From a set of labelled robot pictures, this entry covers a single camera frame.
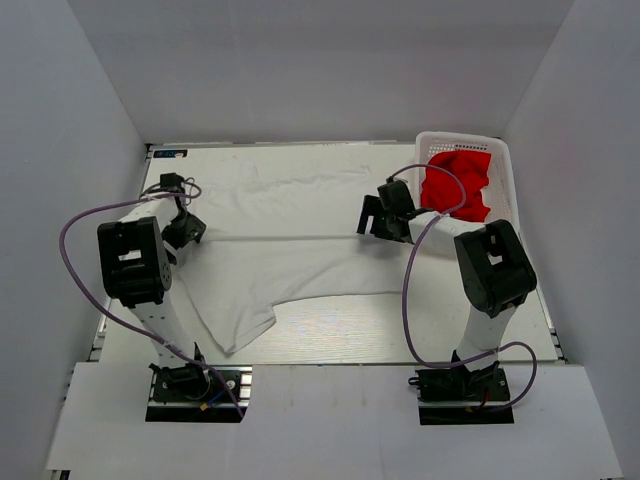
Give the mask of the red t shirt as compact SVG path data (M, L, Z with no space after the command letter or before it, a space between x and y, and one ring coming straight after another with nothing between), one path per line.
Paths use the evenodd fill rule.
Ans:
M472 150L441 152L433 156L429 164L434 168L425 171L421 184L420 206L445 212L457 206L463 199L460 187L465 191L465 202L451 213L454 218L483 223L490 208L484 203L482 190L489 185L488 168L491 155Z

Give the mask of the white t shirt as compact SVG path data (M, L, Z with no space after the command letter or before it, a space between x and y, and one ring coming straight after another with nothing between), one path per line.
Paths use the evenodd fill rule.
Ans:
M356 232L365 195L383 180L367 165L197 179L202 194L191 210L207 229L179 276L224 353L274 325L277 305L400 292L408 245Z

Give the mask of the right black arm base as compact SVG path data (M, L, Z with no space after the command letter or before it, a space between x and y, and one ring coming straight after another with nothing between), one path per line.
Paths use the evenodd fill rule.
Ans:
M420 369L408 379L418 398L421 426L509 425L511 394L498 365L477 372L464 367Z

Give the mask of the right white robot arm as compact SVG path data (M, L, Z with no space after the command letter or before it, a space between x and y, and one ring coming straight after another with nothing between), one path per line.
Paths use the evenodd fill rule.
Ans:
M401 290L401 315L407 346L417 354L409 328L409 282L422 245L431 242L436 252L452 255L470 303L462 339L448 363L421 361L419 381L433 389L443 386L472 399L496 378L498 352L506 327L530 292L537 277L512 224L459 220L447 211L414 205L408 186L389 178L378 194L366 195L358 222L359 234L410 244L412 250Z

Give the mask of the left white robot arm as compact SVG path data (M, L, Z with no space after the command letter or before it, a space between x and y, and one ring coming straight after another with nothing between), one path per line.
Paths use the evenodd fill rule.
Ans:
M177 252L201 241L206 225L187 209L186 179L163 174L147 201L116 222L97 229L103 285L109 297L134 314L152 335L158 362L151 366L162 387L198 400L211 374L195 362L197 343L179 321L170 296Z

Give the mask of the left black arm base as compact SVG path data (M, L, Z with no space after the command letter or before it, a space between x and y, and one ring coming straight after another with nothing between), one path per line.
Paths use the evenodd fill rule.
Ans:
M221 379L197 366L151 364L147 423L240 423L249 405L251 367L222 367Z

